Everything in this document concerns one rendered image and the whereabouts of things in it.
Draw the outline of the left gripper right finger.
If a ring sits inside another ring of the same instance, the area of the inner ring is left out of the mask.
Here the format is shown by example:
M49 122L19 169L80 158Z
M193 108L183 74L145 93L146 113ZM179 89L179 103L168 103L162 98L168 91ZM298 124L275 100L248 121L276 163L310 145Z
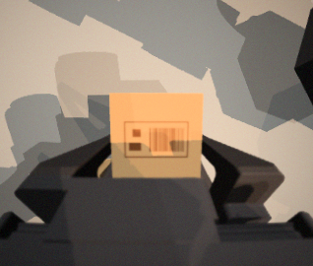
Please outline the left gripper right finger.
M219 215L226 205L263 204L284 182L275 164L202 134L202 155L215 168L212 183L201 161L201 178Z

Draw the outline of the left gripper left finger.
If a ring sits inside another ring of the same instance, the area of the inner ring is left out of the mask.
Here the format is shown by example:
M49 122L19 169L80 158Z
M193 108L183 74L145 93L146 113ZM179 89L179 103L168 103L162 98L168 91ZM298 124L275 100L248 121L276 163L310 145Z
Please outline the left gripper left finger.
M109 134L87 145L39 163L29 175L98 177L98 168L110 155L111 136Z

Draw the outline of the brown cardboard carton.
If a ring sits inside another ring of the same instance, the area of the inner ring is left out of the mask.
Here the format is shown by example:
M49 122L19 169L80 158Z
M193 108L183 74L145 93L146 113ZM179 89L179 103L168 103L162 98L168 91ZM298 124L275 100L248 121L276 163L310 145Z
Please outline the brown cardboard carton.
M201 178L203 94L109 94L112 177Z
M99 167L98 169L98 177L103 177L106 170L108 169L109 167L109 164L111 162L111 159L106 159Z

